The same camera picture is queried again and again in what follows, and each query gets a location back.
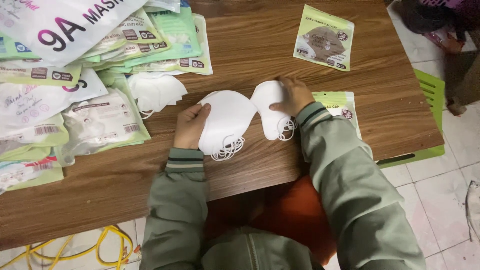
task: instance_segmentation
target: brown mask image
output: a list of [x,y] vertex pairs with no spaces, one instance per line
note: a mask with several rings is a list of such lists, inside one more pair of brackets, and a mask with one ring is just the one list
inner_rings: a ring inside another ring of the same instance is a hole
[[316,61],[327,63],[327,58],[345,51],[337,34],[327,26],[316,27],[304,34],[303,38],[315,52]]

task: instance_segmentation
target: yellow cable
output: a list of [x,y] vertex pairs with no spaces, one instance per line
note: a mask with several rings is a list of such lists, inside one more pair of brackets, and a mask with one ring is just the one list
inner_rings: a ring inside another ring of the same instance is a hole
[[[113,232],[120,237],[119,259],[117,261],[114,261],[114,262],[106,262],[106,261],[102,260],[102,258],[100,258],[100,245],[102,244],[103,240],[107,236],[108,232]],[[13,263],[15,263],[15,262],[17,262],[18,260],[20,260],[24,256],[25,256],[25,259],[26,259],[26,262],[27,262],[28,269],[31,270],[32,269],[32,266],[30,265],[30,256],[31,255],[33,255],[37,258],[41,258],[41,259],[44,259],[44,260],[47,260],[47,261],[51,261],[52,264],[51,264],[51,266],[48,270],[52,270],[59,261],[65,261],[65,260],[71,260],[71,259],[79,258],[79,257],[91,252],[92,250],[95,250],[96,259],[101,265],[103,265],[103,266],[116,266],[116,269],[120,270],[120,267],[122,266],[122,264],[125,264],[128,261],[128,258],[130,257],[130,255],[132,254],[132,251],[134,249],[132,239],[127,234],[125,234],[118,226],[111,225],[111,226],[107,226],[103,229],[102,234],[100,235],[100,237],[97,240],[97,243],[93,247],[91,247],[91,248],[89,248],[85,251],[82,251],[80,253],[74,254],[74,255],[62,257],[61,254],[62,254],[63,250],[65,249],[67,244],[72,240],[73,236],[74,236],[74,234],[70,235],[67,238],[67,240],[65,241],[65,243],[63,244],[63,246],[58,251],[58,253],[55,257],[45,256],[45,255],[42,255],[42,254],[37,252],[39,249],[41,249],[41,248],[47,246],[48,244],[52,243],[53,241],[55,241],[55,239],[50,240],[50,241],[46,241],[46,242],[41,243],[41,244],[39,244],[35,247],[32,247],[32,245],[26,245],[25,246],[25,248],[26,248],[25,252],[23,252],[22,254],[18,255],[15,258],[13,258],[11,261],[7,262],[6,264],[0,266],[0,270],[9,266],[9,265],[11,265],[11,264],[13,264]],[[130,244],[130,252],[127,254],[127,256],[125,256],[125,258],[123,258],[123,247],[124,247],[124,243],[125,243],[124,239],[127,239],[127,242]]]

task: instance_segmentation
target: hand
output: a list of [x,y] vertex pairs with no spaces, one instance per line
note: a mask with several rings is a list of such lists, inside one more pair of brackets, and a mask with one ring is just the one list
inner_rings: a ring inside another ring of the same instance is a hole
[[282,111],[293,117],[297,117],[303,108],[315,102],[312,93],[301,81],[284,76],[280,76],[278,80],[283,83],[284,87],[283,101],[270,105],[271,110]]
[[211,108],[208,103],[203,107],[201,104],[196,104],[178,114],[173,147],[198,149],[198,141]]

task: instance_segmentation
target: striped cuff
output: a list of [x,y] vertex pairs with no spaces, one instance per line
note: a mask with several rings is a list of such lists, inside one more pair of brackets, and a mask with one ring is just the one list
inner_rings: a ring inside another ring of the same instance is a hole
[[297,123],[303,131],[313,124],[332,118],[332,115],[320,102],[315,102],[303,108],[297,116]]
[[171,148],[166,172],[203,172],[204,154],[199,150]]

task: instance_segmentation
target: person's right hand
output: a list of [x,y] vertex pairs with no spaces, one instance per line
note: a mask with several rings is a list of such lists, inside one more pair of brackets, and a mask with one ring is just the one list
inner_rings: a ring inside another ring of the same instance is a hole
[[278,80],[283,83],[283,101],[271,104],[271,110],[282,111],[297,117],[303,108],[315,102],[312,93],[303,82],[283,76]]

